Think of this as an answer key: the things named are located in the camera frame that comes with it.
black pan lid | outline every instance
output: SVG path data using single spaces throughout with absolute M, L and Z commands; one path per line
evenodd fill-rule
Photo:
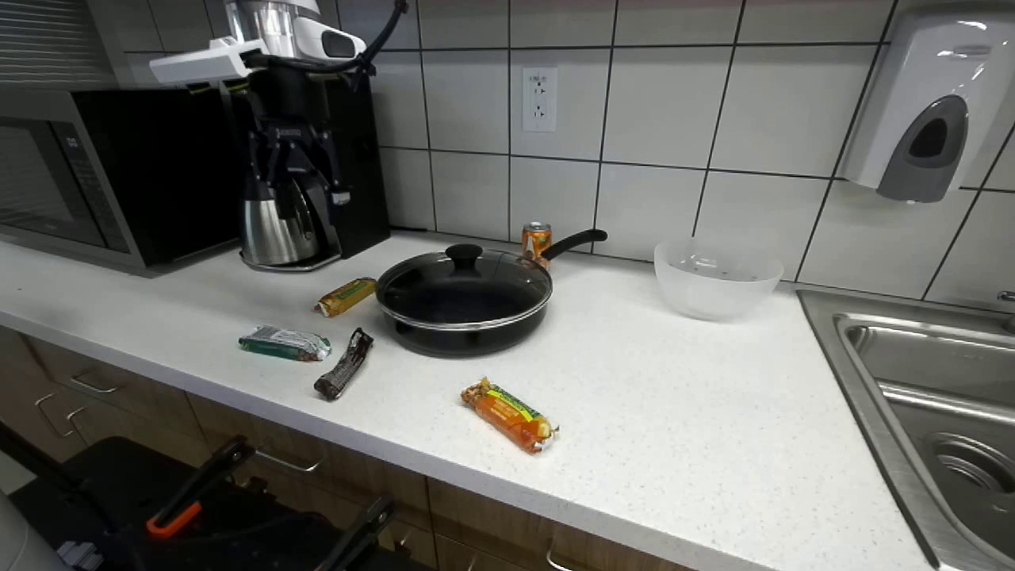
M 540 313 L 548 293 L 551 278 L 542 265 L 520 252 L 486 252 L 481 244 L 404 260 L 377 282 L 389 313 L 444 333 L 512 328 Z

stainless steel sink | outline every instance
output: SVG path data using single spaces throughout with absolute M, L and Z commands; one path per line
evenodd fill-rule
M 801 293 L 936 566 L 1015 566 L 1015 336 L 996 313 Z

wall tile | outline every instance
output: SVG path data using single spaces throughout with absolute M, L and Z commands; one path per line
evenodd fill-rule
M 434 151 L 437 227 L 509 237 L 509 155 Z
M 873 46 L 736 50 L 714 164 L 830 175 Z
M 512 151 L 600 158 L 606 103 L 606 50 L 516 50 L 512 53 Z M 525 70 L 559 70 L 559 126 L 525 130 Z
M 407 227 L 434 227 L 429 151 L 380 150 L 380 164 L 392 223 Z
M 942 204 L 895 204 L 835 184 L 801 282 L 919 297 L 942 262 L 975 192 Z
M 512 0 L 512 45 L 611 45 L 617 0 Z
M 121 50 L 162 50 L 155 15 L 146 0 L 102 0 L 99 13 L 109 15 Z
M 1015 311 L 1001 293 L 1015 293 L 1015 192 L 982 192 L 962 227 L 931 301 L 983 304 Z
M 689 237 L 705 172 L 602 164 L 597 252 L 653 260 L 653 244 Z
M 533 220 L 548 223 L 555 237 L 595 226 L 595 162 L 512 158 L 512 233 Z
M 389 46 L 419 46 L 419 4 L 410 0 L 410 13 L 404 13 L 394 29 Z M 392 15 L 392 4 L 385 0 L 340 0 L 344 29 L 360 36 L 362 41 L 376 41 Z
M 709 164 L 731 46 L 619 46 L 606 158 Z
M 822 209 L 824 181 L 709 175 L 699 237 L 783 262 L 797 278 L 802 247 Z
M 419 4 L 423 46 L 509 46 L 509 0 Z
M 617 45 L 734 45 L 740 0 L 619 0 Z
M 996 162 L 988 188 L 1015 191 L 1015 135 L 1009 138 L 1003 158 Z
M 211 15 L 213 37 L 230 36 L 227 4 L 223 0 L 202 0 L 202 13 Z
M 749 0 L 740 41 L 880 41 L 891 0 Z
M 429 50 L 434 150 L 509 151 L 509 50 Z
M 377 53 L 373 80 L 380 147 L 429 147 L 419 53 Z
M 162 53 L 127 53 L 127 80 L 133 89 L 160 89 L 162 82 L 154 76 L 150 60 Z
M 211 46 L 213 29 L 202 13 L 202 0 L 150 0 L 162 50 L 202 50 Z

cabinet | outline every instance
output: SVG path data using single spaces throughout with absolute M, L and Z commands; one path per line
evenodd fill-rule
M 512 503 L 431 482 L 441 571 L 586 566 L 679 571 L 679 565 L 617 545 Z
M 389 495 L 397 518 L 380 545 L 437 571 L 679 571 L 520 507 L 318 440 L 276 423 L 186 397 L 150 376 L 0 331 L 0 417 L 42 449 L 66 459 L 91 440 L 125 435 L 186 462 L 202 462 L 223 440 L 246 435 L 256 453 L 237 479 L 298 512 L 350 527 Z
M 35 448 L 47 449 L 59 459 L 66 459 L 76 444 L 54 435 L 40 416 L 35 404 L 54 389 L 52 376 L 40 366 L 25 336 L 0 331 L 0 423 L 20 432 Z
M 423 475 L 211 399 L 191 397 L 191 406 L 211 444 L 246 435 L 256 449 L 237 471 L 243 479 L 266 482 L 266 492 L 284 503 L 318 512 L 340 529 L 345 529 L 373 499 L 389 495 L 397 503 L 397 518 L 380 529 L 380 545 L 429 566 L 434 565 Z
M 35 411 L 66 448 L 121 435 L 191 465 L 206 459 L 211 448 L 186 393 L 47 341 L 31 340 L 31 353 L 52 376 Z

frying pan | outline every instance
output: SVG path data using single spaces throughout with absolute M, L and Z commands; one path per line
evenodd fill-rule
M 606 241 L 606 232 L 579 232 L 546 247 L 542 257 L 455 244 L 392 265 L 377 278 L 377 301 L 410 348 L 494 353 L 540 328 L 551 294 L 546 262 L 586 241 Z

